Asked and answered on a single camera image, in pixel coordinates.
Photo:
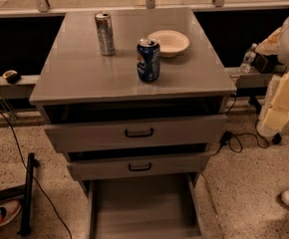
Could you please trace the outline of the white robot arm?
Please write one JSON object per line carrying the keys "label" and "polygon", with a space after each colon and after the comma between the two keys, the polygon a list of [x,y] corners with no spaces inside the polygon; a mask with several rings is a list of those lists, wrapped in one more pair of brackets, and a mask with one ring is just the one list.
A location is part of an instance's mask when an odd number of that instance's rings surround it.
{"label": "white robot arm", "polygon": [[[260,55],[276,55],[278,61],[289,69],[289,17],[256,48]],[[269,83],[265,103],[261,109],[258,132],[273,136],[282,131],[289,121],[289,71],[282,77],[273,77]]]}

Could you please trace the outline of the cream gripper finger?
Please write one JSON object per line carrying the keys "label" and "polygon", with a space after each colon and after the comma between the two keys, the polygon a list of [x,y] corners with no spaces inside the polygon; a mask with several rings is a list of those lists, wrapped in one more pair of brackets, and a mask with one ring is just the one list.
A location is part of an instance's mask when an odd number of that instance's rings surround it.
{"label": "cream gripper finger", "polygon": [[273,76],[262,106],[257,131],[263,136],[273,136],[289,122],[289,73]]}
{"label": "cream gripper finger", "polygon": [[272,56],[278,54],[278,43],[280,38],[281,28],[276,29],[271,35],[263,40],[256,48],[256,52],[264,56]]}

